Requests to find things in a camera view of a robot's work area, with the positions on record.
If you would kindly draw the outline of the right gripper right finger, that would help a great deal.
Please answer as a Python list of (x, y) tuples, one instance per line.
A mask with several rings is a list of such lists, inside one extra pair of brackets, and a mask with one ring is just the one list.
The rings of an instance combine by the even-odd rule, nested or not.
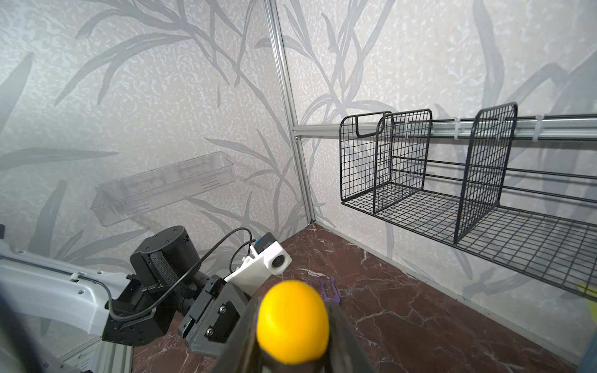
[(324, 372), (376, 372), (360, 345), (354, 327), (339, 304), (327, 302), (330, 338), (323, 359)]

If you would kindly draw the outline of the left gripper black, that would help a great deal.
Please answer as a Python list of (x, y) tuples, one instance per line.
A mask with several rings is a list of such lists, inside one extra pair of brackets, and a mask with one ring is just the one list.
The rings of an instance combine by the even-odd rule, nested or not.
[(219, 357), (249, 301), (250, 296), (238, 286), (212, 276), (178, 327), (187, 349), (200, 356)]

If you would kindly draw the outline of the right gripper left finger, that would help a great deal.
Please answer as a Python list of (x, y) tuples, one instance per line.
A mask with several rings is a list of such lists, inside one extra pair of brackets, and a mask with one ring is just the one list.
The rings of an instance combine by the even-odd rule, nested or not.
[(211, 372), (262, 372), (263, 359), (257, 342), (257, 317), (261, 299), (249, 302)]

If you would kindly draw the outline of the yellow black screwdriver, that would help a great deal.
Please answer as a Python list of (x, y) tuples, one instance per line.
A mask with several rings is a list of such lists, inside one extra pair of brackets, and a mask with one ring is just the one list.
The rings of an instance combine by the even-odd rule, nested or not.
[(284, 365), (321, 359), (330, 341), (330, 321), (321, 296), (301, 281), (283, 281), (264, 296), (257, 317), (262, 351)]

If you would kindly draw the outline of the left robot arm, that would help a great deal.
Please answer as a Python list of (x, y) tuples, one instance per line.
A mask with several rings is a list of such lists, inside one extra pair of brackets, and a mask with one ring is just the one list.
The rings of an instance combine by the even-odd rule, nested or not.
[(92, 271), (1, 247), (1, 288), (13, 309), (56, 320), (119, 345), (140, 347), (167, 334), (174, 316), (187, 345), (215, 357), (257, 290), (240, 268), (206, 276), (182, 226), (145, 239), (131, 255), (133, 274)]

